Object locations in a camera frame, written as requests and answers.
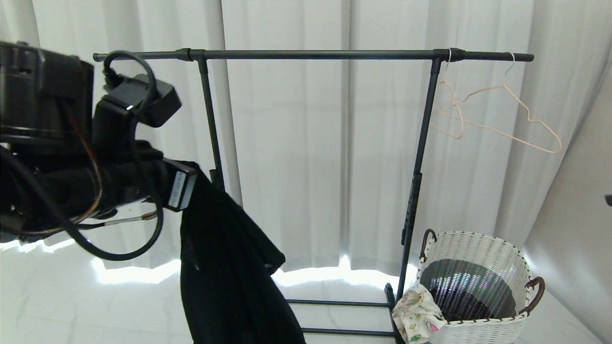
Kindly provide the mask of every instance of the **white wall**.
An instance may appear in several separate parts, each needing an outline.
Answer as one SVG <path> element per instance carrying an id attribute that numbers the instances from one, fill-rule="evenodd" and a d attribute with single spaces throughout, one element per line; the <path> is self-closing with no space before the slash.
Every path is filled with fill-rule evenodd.
<path id="1" fill-rule="evenodd" d="M 535 272 L 612 341 L 612 68 L 571 144 L 526 243 Z"/>

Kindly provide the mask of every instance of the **garment rack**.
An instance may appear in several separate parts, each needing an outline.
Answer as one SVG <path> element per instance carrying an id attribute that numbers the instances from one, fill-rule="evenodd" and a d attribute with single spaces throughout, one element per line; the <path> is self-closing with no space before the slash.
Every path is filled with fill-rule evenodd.
<path id="1" fill-rule="evenodd" d="M 408 267 L 408 256 L 414 232 L 414 220 L 416 217 L 417 204 L 423 174 L 421 166 L 427 141 L 427 132 L 431 119 L 431 109 L 433 107 L 436 85 L 442 62 L 457 62 L 462 60 L 484 60 L 484 61 L 517 61 L 531 62 L 534 59 L 532 54 L 521 53 L 495 53 L 484 51 L 465 51 L 459 48 L 433 49 L 433 50 L 203 50 L 183 48 L 175 51 L 148 51 L 136 53 L 144 59 L 178 59 L 181 61 L 197 62 L 200 68 L 200 77 L 204 91 L 204 101 L 208 127 L 211 133 L 212 153 L 215 161 L 215 169 L 211 170 L 211 181 L 219 188 L 225 189 L 223 181 L 223 170 L 221 167 L 221 153 L 217 136 L 217 126 L 212 107 L 211 85 L 208 77 L 208 60 L 213 59 L 298 59 L 298 60 L 431 60 L 431 72 L 427 96 L 425 98 L 425 109 L 419 136 L 419 144 L 412 174 L 412 184 L 408 198 L 408 207 L 404 227 L 401 231 L 401 244 L 404 246 L 401 254 L 400 280 L 397 287 L 397 294 L 394 295 L 393 287 L 390 283 L 385 286 L 384 292 L 387 302 L 354 302 L 354 301 L 327 301 L 327 300 L 294 300 L 289 299 L 290 304 L 302 305 L 327 305 L 345 307 L 376 307 L 387 308 L 389 315 L 393 307 L 403 295 L 404 284 L 406 283 L 406 269 Z M 94 60 L 101 62 L 107 54 L 94 54 Z M 350 329 L 320 329 L 303 328 L 305 333 L 316 334 L 339 334 L 339 335 L 364 335 L 372 337 L 393 337 L 396 344 L 402 344 L 395 323 L 391 318 L 393 331 L 365 331 Z"/>

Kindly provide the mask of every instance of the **basket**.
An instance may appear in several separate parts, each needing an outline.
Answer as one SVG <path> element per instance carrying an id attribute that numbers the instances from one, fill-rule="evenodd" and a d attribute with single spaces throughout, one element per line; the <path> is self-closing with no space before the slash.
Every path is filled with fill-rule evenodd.
<path id="1" fill-rule="evenodd" d="M 430 291 L 447 320 L 431 344 L 513 343 L 545 289 L 544 279 L 531 277 L 514 245 L 462 231 L 425 232 L 417 283 Z"/>

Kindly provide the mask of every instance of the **white marble floor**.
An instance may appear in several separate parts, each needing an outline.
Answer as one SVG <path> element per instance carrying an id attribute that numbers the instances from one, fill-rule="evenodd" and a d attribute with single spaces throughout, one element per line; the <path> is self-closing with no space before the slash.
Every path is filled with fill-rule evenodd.
<path id="1" fill-rule="evenodd" d="M 0 343 L 191 344 L 179 276 L 173 273 L 177 266 L 174 262 L 155 272 L 105 272 L 75 245 L 54 253 L 40 247 L 28 253 L 4 250 L 0 253 Z M 275 278 L 287 298 L 385 301 L 380 288 L 384 277 L 375 272 L 309 269 Z M 134 279 L 158 283 L 125 282 Z M 294 305 L 293 309 L 303 327 L 391 330 L 383 308 Z M 310 334 L 307 340 L 311 344 L 395 343 L 389 338 Z M 547 293 L 517 343 L 600 341 Z"/>

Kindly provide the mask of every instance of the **black cloth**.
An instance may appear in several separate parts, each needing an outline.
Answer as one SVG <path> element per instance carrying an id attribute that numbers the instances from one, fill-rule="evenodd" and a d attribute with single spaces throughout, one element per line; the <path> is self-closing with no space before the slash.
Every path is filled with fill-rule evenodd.
<path id="1" fill-rule="evenodd" d="M 202 171 L 183 211 L 181 246 L 181 297 L 195 344 L 305 343 L 270 277 L 285 256 Z"/>

